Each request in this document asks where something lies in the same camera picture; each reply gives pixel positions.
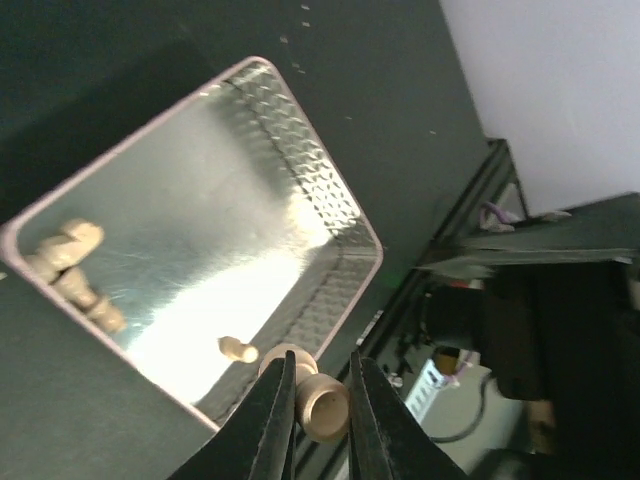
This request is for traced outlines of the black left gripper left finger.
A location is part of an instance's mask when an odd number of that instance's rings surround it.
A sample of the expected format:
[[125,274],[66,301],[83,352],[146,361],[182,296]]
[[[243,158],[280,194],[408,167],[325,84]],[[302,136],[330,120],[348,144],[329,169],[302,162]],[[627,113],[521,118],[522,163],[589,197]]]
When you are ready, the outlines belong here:
[[294,477],[295,354],[269,363],[221,430],[170,480]]

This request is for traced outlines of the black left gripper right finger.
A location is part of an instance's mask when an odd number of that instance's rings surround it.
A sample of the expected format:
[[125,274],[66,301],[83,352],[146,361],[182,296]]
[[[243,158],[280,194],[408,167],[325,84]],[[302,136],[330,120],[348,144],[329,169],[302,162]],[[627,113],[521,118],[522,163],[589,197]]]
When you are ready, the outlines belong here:
[[376,362],[350,357],[349,477],[453,480],[465,472],[422,430]]

